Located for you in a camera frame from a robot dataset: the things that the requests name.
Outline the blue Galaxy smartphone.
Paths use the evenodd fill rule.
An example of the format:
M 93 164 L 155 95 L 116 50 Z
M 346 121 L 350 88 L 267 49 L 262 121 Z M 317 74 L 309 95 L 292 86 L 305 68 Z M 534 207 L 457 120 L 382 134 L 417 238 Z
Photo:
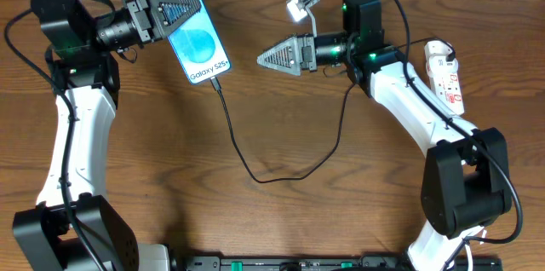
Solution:
M 168 36 L 169 43 L 191 84 L 200 84 L 231 69 L 221 39 L 204 0 L 200 12 Z

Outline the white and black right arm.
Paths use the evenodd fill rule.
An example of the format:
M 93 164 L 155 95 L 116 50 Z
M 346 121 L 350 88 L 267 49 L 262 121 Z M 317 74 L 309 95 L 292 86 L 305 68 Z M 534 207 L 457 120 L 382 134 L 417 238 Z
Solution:
M 404 267 L 449 270 L 457 254 L 500 215 L 519 210 L 509 179 L 507 143 L 494 128 L 464 120 L 428 88 L 405 50 L 386 43 L 380 0 L 342 0 L 338 33 L 295 35 L 261 54 L 259 65 L 300 75 L 344 64 L 354 85 L 385 107 L 425 157 L 421 203 L 426 221 L 409 246 Z

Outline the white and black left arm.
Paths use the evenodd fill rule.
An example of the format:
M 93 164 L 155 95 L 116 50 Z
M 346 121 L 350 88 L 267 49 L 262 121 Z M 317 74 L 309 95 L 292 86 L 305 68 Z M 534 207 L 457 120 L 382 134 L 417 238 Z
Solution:
M 141 244 L 106 195 L 106 155 L 118 109 L 118 60 L 165 39 L 199 14 L 200 0 L 128 0 L 99 17 L 84 0 L 31 0 L 50 41 L 45 79 L 58 124 L 48 177 L 14 237 L 35 270 L 177 270 L 166 245 Z

